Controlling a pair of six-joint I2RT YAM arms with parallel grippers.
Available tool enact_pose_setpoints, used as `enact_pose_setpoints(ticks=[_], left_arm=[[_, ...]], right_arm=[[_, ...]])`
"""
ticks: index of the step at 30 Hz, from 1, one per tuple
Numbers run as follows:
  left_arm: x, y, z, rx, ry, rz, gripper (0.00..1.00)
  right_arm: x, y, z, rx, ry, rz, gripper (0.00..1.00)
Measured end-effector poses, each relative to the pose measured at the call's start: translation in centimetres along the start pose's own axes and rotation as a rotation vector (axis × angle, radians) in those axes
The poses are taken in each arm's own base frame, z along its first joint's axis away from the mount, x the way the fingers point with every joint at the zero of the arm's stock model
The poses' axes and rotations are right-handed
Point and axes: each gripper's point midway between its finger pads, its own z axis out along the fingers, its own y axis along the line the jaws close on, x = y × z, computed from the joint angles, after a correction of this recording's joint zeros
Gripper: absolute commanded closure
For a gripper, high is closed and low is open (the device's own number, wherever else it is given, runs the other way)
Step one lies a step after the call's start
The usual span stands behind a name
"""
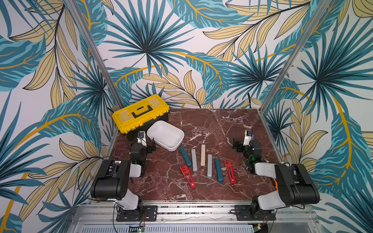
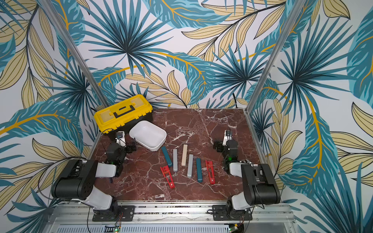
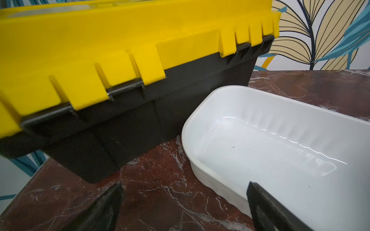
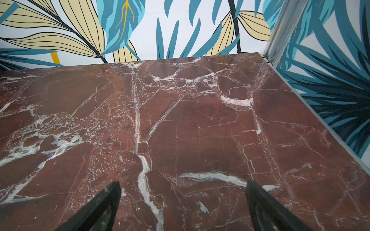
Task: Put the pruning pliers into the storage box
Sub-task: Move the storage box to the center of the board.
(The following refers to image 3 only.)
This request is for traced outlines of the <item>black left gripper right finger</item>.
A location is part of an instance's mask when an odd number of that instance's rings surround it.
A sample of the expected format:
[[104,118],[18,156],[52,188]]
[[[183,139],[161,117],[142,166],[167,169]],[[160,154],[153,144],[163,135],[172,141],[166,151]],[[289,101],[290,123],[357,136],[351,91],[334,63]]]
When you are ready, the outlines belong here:
[[246,191],[256,231],[311,231],[312,229],[256,182]]

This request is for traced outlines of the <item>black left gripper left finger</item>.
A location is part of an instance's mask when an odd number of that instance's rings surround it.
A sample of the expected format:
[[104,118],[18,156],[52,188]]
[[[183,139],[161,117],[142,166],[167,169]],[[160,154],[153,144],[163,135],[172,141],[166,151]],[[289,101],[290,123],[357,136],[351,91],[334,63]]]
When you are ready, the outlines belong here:
[[116,228],[124,191],[115,184],[86,210],[62,228],[63,231],[113,231]]

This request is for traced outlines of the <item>white plastic storage box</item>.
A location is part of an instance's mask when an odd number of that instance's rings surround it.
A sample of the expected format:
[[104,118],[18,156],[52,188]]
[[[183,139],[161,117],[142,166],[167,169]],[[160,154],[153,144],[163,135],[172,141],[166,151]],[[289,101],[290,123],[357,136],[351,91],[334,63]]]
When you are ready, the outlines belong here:
[[370,228],[370,124],[244,86],[214,90],[182,144],[198,180],[246,215],[250,182],[315,231]]

